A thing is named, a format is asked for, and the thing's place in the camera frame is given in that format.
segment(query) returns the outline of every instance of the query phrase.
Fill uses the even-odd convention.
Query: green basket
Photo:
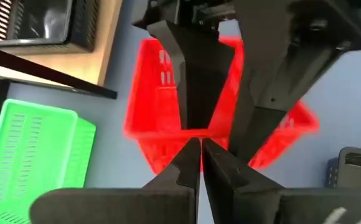
[[[6,100],[0,116],[0,224],[25,224],[40,195],[83,187],[95,125],[76,112]]]

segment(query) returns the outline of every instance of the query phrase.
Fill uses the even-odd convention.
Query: wooden surface
[[[28,55],[26,60],[64,72],[93,84],[103,85],[122,0],[100,0],[96,47],[90,54]],[[59,85],[25,73],[0,67],[0,77]]]

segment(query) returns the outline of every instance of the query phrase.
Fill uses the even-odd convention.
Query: red basket
[[[227,148],[244,51],[241,40],[223,39],[222,42],[235,47],[236,54],[211,124],[208,129],[181,130],[171,60],[158,40],[142,41],[124,131],[138,141],[156,174],[192,137],[212,138]],[[253,168],[268,166],[303,134],[318,128],[319,122],[313,113],[301,102],[297,103],[249,165]]]

